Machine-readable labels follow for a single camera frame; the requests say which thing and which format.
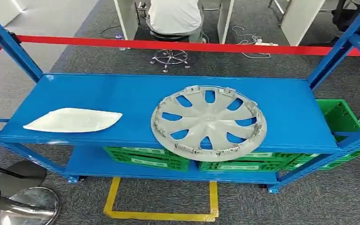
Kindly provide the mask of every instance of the shelf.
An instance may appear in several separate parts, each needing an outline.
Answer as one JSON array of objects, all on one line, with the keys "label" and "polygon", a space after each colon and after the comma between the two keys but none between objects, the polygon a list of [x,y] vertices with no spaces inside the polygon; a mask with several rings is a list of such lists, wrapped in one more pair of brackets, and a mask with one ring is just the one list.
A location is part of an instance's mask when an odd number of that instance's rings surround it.
[{"label": "shelf", "polygon": [[201,172],[190,161],[188,172],[118,163],[100,147],[75,146],[66,167],[68,175],[142,178],[160,180],[226,181],[238,183],[276,184],[276,172]]},{"label": "shelf", "polygon": [[[161,148],[150,128],[152,111],[164,97],[193,85],[230,87],[259,104],[268,132],[255,152],[334,153],[339,149],[306,80],[216,76],[46,74],[0,132],[0,140]],[[64,107],[123,116],[97,132],[23,129],[23,125]]]}]

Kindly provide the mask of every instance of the yellow floor tape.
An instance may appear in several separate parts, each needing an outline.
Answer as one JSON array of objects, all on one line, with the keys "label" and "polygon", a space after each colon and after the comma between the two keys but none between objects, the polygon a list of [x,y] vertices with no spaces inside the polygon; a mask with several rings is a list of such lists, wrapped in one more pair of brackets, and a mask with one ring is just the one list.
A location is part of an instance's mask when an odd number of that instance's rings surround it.
[{"label": "yellow floor tape", "polygon": [[218,217],[218,190],[215,181],[209,181],[210,214],[184,214],[184,213],[152,213],[152,212],[122,212],[112,211],[115,197],[119,187],[120,177],[112,179],[108,192],[104,213],[116,219],[152,219],[152,220],[178,220],[178,221],[203,221],[214,222]]}]

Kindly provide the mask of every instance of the green plastic crate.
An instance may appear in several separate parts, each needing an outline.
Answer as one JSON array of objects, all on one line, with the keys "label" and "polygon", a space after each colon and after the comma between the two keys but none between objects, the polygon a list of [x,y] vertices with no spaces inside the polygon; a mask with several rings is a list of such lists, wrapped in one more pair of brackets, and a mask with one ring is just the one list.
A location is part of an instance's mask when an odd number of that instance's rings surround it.
[{"label": "green plastic crate", "polygon": [[226,161],[226,162],[199,162],[201,171],[277,171],[283,165],[283,162],[276,161]]},{"label": "green plastic crate", "polygon": [[104,147],[105,151],[116,151],[124,153],[134,153],[145,156],[166,156],[173,158],[182,158],[167,149],[149,149],[149,148],[129,148],[129,147]]},{"label": "green plastic crate", "polygon": [[126,153],[123,151],[115,151],[113,148],[104,148],[108,155],[115,161],[136,165],[144,165],[155,168],[165,168],[176,171],[188,170],[189,159],[180,156],[148,156],[146,154]]},{"label": "green plastic crate", "polygon": [[[317,103],[325,117],[326,123],[332,132],[355,132],[360,130],[360,123],[344,100],[318,99]],[[334,137],[337,142],[340,142],[346,138],[337,135]],[[284,168],[284,170],[293,170],[316,156],[317,154],[300,154],[292,162],[290,162]],[[320,170],[330,170],[358,156],[360,156],[360,149],[342,158],[339,158],[335,162],[320,168]]]},{"label": "green plastic crate", "polygon": [[242,160],[242,161],[291,161],[299,154],[294,153],[280,153],[280,152],[251,152],[246,154],[243,157],[237,158],[235,160]]}]

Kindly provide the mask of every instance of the person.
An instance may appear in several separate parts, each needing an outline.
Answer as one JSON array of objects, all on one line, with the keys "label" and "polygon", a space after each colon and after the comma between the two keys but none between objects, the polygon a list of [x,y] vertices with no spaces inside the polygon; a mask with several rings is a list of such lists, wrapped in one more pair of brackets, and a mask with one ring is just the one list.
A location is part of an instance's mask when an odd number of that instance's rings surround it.
[{"label": "person", "polygon": [[203,38],[203,7],[198,0],[151,0],[147,6],[147,25],[158,34],[189,36],[193,43]]}]

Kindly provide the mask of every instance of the blue metal shelf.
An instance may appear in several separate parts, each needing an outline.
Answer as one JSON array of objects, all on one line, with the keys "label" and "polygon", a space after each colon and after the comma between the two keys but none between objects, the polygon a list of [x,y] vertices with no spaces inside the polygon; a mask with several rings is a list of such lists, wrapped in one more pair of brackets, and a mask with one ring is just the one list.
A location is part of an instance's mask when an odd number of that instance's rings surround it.
[{"label": "blue metal shelf", "polygon": [[[43,74],[19,43],[0,25],[0,47],[37,84],[0,131],[0,146],[75,183],[80,175],[169,180],[219,180],[267,184],[271,193],[357,149],[360,131],[336,143],[312,91],[356,46],[360,51],[360,13],[347,31],[304,79],[201,77],[163,75]],[[192,161],[188,172],[113,162],[101,146],[160,148],[150,117],[160,100],[187,86],[231,87],[259,104],[268,124],[267,136],[255,152],[319,153],[301,167],[278,177],[276,172],[201,172]],[[75,107],[120,112],[108,129],[63,134],[23,129],[23,125],[59,108]],[[66,167],[19,143],[75,145]]]},{"label": "blue metal shelf", "polygon": [[[339,150],[305,80],[216,76],[47,74],[0,132],[0,141],[161,148],[150,127],[152,111],[163,97],[192,85],[231,87],[258,102],[268,126],[260,152]],[[23,128],[63,107],[119,112],[123,116],[112,127],[89,133]]]},{"label": "blue metal shelf", "polygon": [[160,180],[226,181],[238,183],[277,184],[276,172],[202,172],[195,161],[190,161],[188,171],[172,171],[114,162],[107,153],[96,146],[76,146],[65,172],[69,175],[126,177]]}]

